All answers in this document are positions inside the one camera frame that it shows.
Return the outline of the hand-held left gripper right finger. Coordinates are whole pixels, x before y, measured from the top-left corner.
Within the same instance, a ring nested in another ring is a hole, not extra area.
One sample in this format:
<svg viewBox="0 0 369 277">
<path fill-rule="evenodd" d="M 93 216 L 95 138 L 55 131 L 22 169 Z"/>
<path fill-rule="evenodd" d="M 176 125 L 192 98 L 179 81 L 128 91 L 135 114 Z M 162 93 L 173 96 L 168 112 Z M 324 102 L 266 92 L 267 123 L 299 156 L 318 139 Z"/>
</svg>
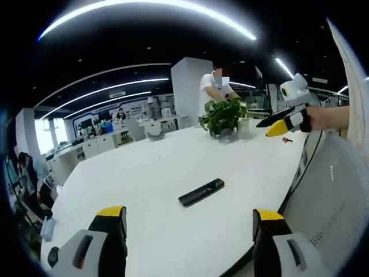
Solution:
<svg viewBox="0 0 369 277">
<path fill-rule="evenodd" d="M 253 210 L 255 276 L 325 276 L 321 255 L 278 212 Z"/>
</svg>

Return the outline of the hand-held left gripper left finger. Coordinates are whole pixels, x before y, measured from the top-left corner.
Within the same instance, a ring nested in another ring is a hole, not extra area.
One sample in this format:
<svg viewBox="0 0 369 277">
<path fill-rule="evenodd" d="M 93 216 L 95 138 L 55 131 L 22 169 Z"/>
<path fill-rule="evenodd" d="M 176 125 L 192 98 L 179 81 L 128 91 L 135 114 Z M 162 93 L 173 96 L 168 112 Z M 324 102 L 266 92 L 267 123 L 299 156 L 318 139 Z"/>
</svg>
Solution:
<svg viewBox="0 0 369 277">
<path fill-rule="evenodd" d="M 61 247 L 49 251 L 49 276 L 125 276 L 126 207 L 99 211 L 88 229 L 77 231 Z"/>
</svg>

